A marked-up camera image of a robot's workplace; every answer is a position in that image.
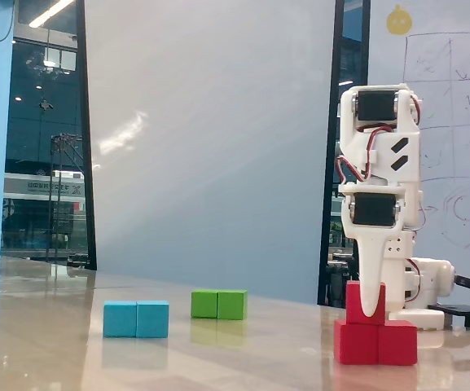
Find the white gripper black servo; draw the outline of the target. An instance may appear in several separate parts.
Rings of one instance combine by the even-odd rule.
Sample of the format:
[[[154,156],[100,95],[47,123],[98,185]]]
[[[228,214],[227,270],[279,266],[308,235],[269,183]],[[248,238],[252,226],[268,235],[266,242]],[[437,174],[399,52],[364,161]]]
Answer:
[[[362,312],[371,318],[378,305],[387,239],[418,225],[418,192],[405,186],[340,185],[339,193],[344,233],[358,241]]]

